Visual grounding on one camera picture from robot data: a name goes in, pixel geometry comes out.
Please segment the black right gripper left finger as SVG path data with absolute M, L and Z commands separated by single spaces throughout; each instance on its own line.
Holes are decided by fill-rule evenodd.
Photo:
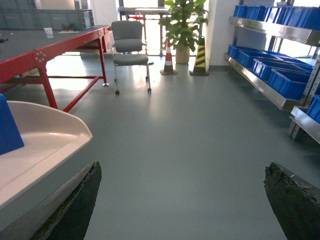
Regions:
M 102 169 L 97 161 L 32 239 L 83 240 L 96 205 L 101 180 Z

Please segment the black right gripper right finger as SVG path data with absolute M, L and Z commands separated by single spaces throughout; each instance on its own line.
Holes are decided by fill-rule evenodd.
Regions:
M 265 168 L 266 196 L 288 240 L 320 238 L 320 189 L 282 165 Z

